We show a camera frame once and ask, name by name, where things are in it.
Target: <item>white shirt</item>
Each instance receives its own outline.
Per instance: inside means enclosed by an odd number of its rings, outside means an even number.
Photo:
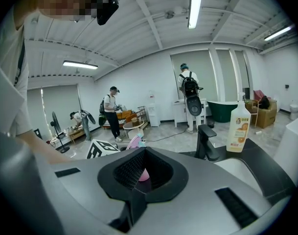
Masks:
[[[76,112],[75,114],[74,114],[74,119],[76,120],[76,122],[81,122],[81,120],[82,120],[82,117],[81,117],[81,114],[79,113],[79,112]]]
[[[29,69],[25,59],[14,85],[23,41],[23,26],[16,30],[11,8],[0,25],[0,132],[10,132],[12,136],[32,130],[27,109]]]
[[[111,95],[106,95],[104,97],[104,104],[108,103],[109,107],[113,108],[115,105],[115,97]],[[104,109],[105,112],[115,112],[114,110],[106,110]]]
[[[182,75],[183,75],[184,77],[189,77],[189,76],[190,76],[190,71],[189,71],[189,70],[185,70],[185,71],[182,73]],[[197,83],[199,83],[199,80],[198,80],[198,77],[197,77],[196,73],[193,72],[192,75],[191,75],[191,77],[192,77],[194,80],[196,80]],[[182,78],[181,76],[178,77],[178,82],[179,82],[180,86],[182,86],[182,84],[183,84],[183,78]]]

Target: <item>person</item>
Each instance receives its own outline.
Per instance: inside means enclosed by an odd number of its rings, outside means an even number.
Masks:
[[[117,95],[117,92],[119,92],[119,90],[115,86],[112,86],[110,88],[110,94],[105,95],[104,112],[105,112],[105,117],[107,118],[111,126],[111,131],[115,137],[115,141],[122,142],[122,138],[125,135],[120,134],[118,118],[117,118],[117,114],[115,113],[115,111],[119,109],[119,106],[115,104],[115,97],[114,97],[114,95]]]
[[[82,124],[82,127],[84,128],[85,134],[86,134],[86,141],[91,141],[92,135],[89,130],[89,120],[87,116],[81,115],[79,112],[72,112],[70,114],[70,119],[75,119],[77,122],[77,126]]]
[[[182,75],[184,77],[189,77],[190,76],[190,71],[189,71],[189,67],[187,64],[182,64],[180,66],[180,69],[182,71]],[[192,72],[192,75],[191,77],[197,82],[199,83],[199,80],[198,80],[198,77],[196,75],[196,73]],[[178,82],[180,85],[183,84],[183,78],[181,76],[178,77]],[[187,115],[187,122],[188,122],[188,128],[187,128],[187,132],[189,133],[193,133],[193,115],[191,115],[190,111],[188,110],[188,107],[187,107],[187,99],[185,98],[184,99],[185,101],[185,104],[186,104],[186,115]],[[196,118],[196,127],[198,129],[198,126],[201,125],[201,115],[198,115],[195,117]]]
[[[38,138],[32,130],[27,109],[29,69],[24,48],[25,19],[33,12],[69,21],[89,6],[87,0],[20,0],[0,25],[0,132],[26,142],[49,163],[72,161]]]

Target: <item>white sink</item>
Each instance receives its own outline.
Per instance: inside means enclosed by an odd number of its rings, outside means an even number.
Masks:
[[[240,179],[263,196],[262,190],[247,166],[239,159],[226,159],[215,163]]]

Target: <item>faucet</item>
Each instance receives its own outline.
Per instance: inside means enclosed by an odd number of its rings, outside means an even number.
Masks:
[[[214,132],[206,124],[198,126],[198,144],[195,158],[205,160],[207,157],[210,162],[215,162],[219,159],[219,153],[208,140],[208,138],[215,137],[216,135],[216,132]]]

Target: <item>green bathtub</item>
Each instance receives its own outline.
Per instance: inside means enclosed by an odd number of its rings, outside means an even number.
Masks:
[[[230,122],[231,111],[236,109],[238,102],[213,102],[208,101],[208,106],[211,109],[212,117],[216,122]]]

